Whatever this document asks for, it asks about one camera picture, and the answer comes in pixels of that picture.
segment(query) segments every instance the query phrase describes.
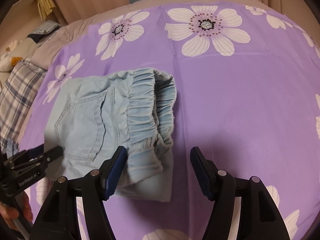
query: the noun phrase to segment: pillow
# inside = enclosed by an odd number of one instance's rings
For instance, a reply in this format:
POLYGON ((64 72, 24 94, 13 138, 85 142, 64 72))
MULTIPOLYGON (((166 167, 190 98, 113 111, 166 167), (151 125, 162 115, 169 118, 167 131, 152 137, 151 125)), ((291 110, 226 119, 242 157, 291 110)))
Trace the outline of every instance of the pillow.
POLYGON ((46 71, 21 60, 0 92, 0 146, 6 152, 8 140, 16 141, 46 71))
POLYGON ((24 119, 24 122, 23 122, 23 124, 22 124, 22 126, 21 126, 21 129, 20 129, 20 131, 19 131, 19 136, 18 136, 18 138, 17 138, 17 140, 16 140, 16 142, 17 142, 18 144, 21 142, 21 139, 22 139, 22 137, 24 136, 24 131, 26 130, 27 124, 28 124, 29 119, 30 119, 31 114, 32 114, 32 108, 33 108, 32 106, 30 107, 30 109, 29 109, 29 111, 28 111, 28 114, 27 114, 26 118, 24 119))
POLYGON ((0 91, 4 87, 4 83, 8 79, 9 76, 10 76, 9 72, 0 72, 0 91))
POLYGON ((47 20, 43 24, 41 24, 38 28, 32 31, 27 37, 33 39, 35 43, 39 43, 43 41, 43 38, 49 36, 54 33, 61 27, 59 23, 56 23, 52 20, 47 20))
POLYGON ((35 43, 31 38, 25 38, 17 47, 15 47, 7 57, 22 57, 26 59, 33 54, 42 43, 35 43))

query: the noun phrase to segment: finger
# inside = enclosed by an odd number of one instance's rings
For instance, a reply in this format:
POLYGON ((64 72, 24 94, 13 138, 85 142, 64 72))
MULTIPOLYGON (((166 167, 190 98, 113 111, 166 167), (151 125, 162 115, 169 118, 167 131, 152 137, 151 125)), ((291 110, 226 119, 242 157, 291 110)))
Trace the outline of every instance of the finger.
POLYGON ((16 219, 19 216, 19 212, 12 207, 5 207, 4 205, 0 204, 0 214, 3 218, 7 219, 16 219))
POLYGON ((29 205, 29 197, 25 192, 22 193, 22 201, 25 207, 29 205))
POLYGON ((10 229, 18 231, 17 227, 14 225, 11 219, 4 218, 4 221, 7 223, 10 229))
POLYGON ((23 216, 26 218, 26 220, 32 222, 33 214, 32 214, 30 205, 28 205, 28 207, 25 207, 23 209, 23 216))

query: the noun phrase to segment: plaid pillow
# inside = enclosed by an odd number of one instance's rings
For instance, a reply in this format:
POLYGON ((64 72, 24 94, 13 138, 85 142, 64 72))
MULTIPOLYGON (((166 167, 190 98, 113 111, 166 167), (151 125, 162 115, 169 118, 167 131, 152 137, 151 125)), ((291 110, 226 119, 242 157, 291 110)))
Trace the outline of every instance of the plaid pillow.
POLYGON ((28 60, 19 61, 0 92, 0 145, 6 152, 8 140, 16 141, 35 99, 46 70, 28 60))
POLYGON ((43 23, 41 26, 39 26, 33 32, 31 32, 27 36, 27 38, 31 38, 31 39, 33 39, 33 41, 35 43, 39 43, 39 41, 42 38, 54 33, 60 27, 61 27, 61 25, 59 23, 56 23, 56 22, 54 22, 52 20, 47 20, 45 23, 43 23))

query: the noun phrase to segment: wrinkled fabric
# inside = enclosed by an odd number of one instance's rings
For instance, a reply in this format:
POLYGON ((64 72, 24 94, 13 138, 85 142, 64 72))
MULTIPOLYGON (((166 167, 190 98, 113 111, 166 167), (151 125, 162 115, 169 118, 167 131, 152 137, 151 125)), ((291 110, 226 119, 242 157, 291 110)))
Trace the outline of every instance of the wrinkled fabric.
POLYGON ((7 144, 7 158, 12 157, 13 155, 16 155, 19 152, 19 144, 15 141, 9 139, 7 144))
POLYGON ((35 99, 46 71, 28 60, 14 67, 0 93, 0 146, 6 152, 8 140, 17 141, 23 121, 35 99))
POLYGON ((118 146, 128 160, 119 182, 125 187, 149 178, 138 192, 120 195, 169 201, 172 184, 172 107, 176 87, 171 75, 156 69, 120 71, 104 77, 72 79, 63 86, 44 132, 45 151, 64 149, 47 177, 83 177, 110 159, 118 146), (163 175, 162 161, 169 163, 163 175))
MULTIPOLYGON (((203 196, 190 163, 190 149, 198 146, 218 169, 243 179, 258 176, 292 239, 301 239, 320 208, 320 53, 307 32, 275 11, 224 1, 174 3, 118 16, 91 25, 61 49, 34 102, 22 149, 43 143, 57 96, 43 102, 52 82, 63 79, 61 65, 71 66, 75 55, 85 61, 73 79, 161 69, 177 86, 171 201, 110 198, 105 207, 115 237, 151 239, 161 229, 202 239, 213 203, 203 196), (113 27, 121 20, 125 30, 117 43, 105 43, 121 32, 113 27), (132 26, 138 35, 128 36, 132 26)), ((31 198, 37 192, 33 187, 31 198)), ((36 214, 40 206, 32 201, 32 207, 36 214)))

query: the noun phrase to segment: purple bedsheet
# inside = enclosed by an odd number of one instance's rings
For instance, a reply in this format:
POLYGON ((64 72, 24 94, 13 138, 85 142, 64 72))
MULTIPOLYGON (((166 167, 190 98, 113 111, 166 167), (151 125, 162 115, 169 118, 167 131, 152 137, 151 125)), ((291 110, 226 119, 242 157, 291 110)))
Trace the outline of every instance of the purple bedsheet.
MULTIPOLYGON (((111 197, 105 207, 116 238, 201 239, 213 203, 189 161, 199 146, 233 176, 260 177, 291 239, 300 239, 320 209, 320 52, 274 11, 223 1, 170 4, 90 26, 50 67, 20 149, 44 142, 56 94, 68 79, 144 67, 173 74, 177 84, 172 198, 111 197)), ((34 215, 42 191, 38 185, 29 192, 34 215)))

